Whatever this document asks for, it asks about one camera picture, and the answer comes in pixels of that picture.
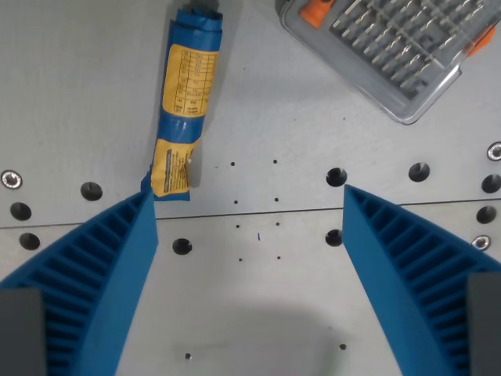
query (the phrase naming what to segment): aluminum breadboard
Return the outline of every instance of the aluminum breadboard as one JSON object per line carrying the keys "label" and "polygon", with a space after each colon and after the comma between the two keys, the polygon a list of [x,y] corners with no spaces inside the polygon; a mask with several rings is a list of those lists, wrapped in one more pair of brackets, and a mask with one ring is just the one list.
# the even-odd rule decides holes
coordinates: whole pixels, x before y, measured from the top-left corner
{"label": "aluminum breadboard", "polygon": [[[490,236],[487,254],[501,260],[500,219],[476,220],[486,205],[501,211],[500,201],[407,208],[465,240]],[[344,247],[326,243],[341,223],[341,210],[157,221],[160,246],[117,374],[327,376],[332,363],[330,374],[399,376]],[[0,230],[0,278],[37,252],[21,234],[42,249],[73,228]],[[173,252],[181,238],[187,255]]]}
{"label": "aluminum breadboard", "polygon": [[[83,222],[139,189],[149,167],[166,20],[184,2],[106,0],[0,5],[0,226]],[[416,124],[391,121],[283,30],[269,0],[221,0],[224,38],[204,140],[190,165],[192,201],[157,205],[158,218],[342,206],[326,174],[397,203],[501,198],[482,180],[501,173],[501,39]],[[415,163],[429,165],[421,182]],[[81,185],[98,183],[88,202]]]}

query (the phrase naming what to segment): blue wrapped package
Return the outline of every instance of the blue wrapped package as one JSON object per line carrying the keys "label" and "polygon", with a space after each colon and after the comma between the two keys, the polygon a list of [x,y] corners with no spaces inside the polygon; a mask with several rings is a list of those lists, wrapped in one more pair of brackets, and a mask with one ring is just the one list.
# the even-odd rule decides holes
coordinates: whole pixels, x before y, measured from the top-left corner
{"label": "blue wrapped package", "polygon": [[142,188],[189,201],[187,162],[202,135],[222,38],[222,14],[178,11],[171,21],[153,163]]}

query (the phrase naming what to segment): yellow label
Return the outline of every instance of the yellow label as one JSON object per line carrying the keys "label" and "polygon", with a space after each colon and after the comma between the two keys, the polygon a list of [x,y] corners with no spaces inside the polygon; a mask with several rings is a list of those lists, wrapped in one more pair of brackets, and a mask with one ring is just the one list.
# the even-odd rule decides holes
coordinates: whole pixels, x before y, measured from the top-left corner
{"label": "yellow label", "polygon": [[157,197],[189,191],[186,162],[194,148],[195,143],[157,140],[151,172],[151,187]]}
{"label": "yellow label", "polygon": [[218,54],[172,45],[165,74],[164,110],[185,118],[205,115]]}

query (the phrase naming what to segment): plastic case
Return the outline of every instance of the plastic case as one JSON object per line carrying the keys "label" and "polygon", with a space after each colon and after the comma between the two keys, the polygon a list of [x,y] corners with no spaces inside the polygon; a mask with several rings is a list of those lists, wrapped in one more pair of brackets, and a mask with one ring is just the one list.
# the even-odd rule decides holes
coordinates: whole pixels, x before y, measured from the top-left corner
{"label": "plastic case", "polygon": [[[305,16],[312,6],[316,25]],[[461,62],[483,37],[492,36],[500,8],[500,0],[290,0],[280,20],[408,125],[461,75]]]}

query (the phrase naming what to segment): mounting hole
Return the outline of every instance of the mounting hole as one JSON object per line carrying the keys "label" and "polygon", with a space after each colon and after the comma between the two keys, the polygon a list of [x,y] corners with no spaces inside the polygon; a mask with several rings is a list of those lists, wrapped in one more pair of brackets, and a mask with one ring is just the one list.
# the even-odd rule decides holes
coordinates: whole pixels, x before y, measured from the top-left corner
{"label": "mounting hole", "polygon": [[348,174],[346,171],[343,168],[336,167],[327,172],[326,181],[330,186],[338,187],[345,184],[347,178]]}
{"label": "mounting hole", "polygon": [[15,202],[10,205],[10,214],[18,221],[27,221],[31,218],[31,209],[23,202]]}
{"label": "mounting hole", "polygon": [[430,166],[426,163],[415,163],[409,169],[409,178],[416,183],[421,183],[430,176]]}
{"label": "mounting hole", "polygon": [[33,233],[24,233],[19,237],[21,247],[28,251],[34,251],[40,247],[40,239]]}
{"label": "mounting hole", "polygon": [[2,173],[2,184],[10,190],[18,190],[23,185],[23,178],[13,170],[6,170]]}
{"label": "mounting hole", "polygon": [[477,211],[477,220],[479,223],[485,225],[492,222],[496,218],[496,208],[493,206],[484,206],[479,211]]}
{"label": "mounting hole", "polygon": [[191,245],[191,242],[188,239],[184,239],[182,237],[174,240],[174,242],[172,243],[172,251],[174,251],[176,255],[188,255],[192,249],[193,246]]}
{"label": "mounting hole", "polygon": [[495,193],[501,188],[501,176],[497,174],[487,176],[482,182],[482,190],[486,193]]}
{"label": "mounting hole", "polygon": [[501,161],[501,141],[493,143],[488,147],[487,158],[491,161]]}
{"label": "mounting hole", "polygon": [[97,201],[103,196],[103,189],[98,183],[86,182],[81,185],[80,193],[87,201]]}
{"label": "mounting hole", "polygon": [[471,245],[473,245],[479,251],[487,251],[487,249],[491,246],[491,238],[487,235],[475,237],[475,239],[471,242]]}
{"label": "mounting hole", "polygon": [[328,245],[331,247],[339,247],[340,245],[343,244],[343,238],[341,235],[342,235],[341,230],[329,231],[326,235],[326,243],[328,243]]}

